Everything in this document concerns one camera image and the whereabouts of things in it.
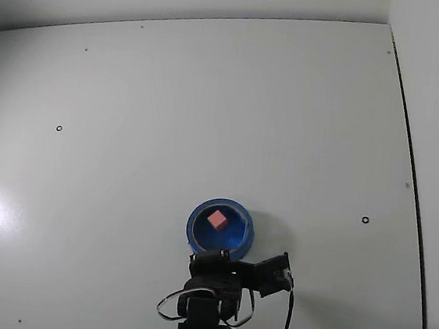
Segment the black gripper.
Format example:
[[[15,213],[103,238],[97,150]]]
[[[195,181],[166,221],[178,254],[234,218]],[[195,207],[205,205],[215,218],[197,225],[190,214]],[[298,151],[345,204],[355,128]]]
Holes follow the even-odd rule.
[[[251,263],[230,262],[228,250],[205,250],[189,258],[191,278],[186,282],[186,288],[255,289],[254,266]]]

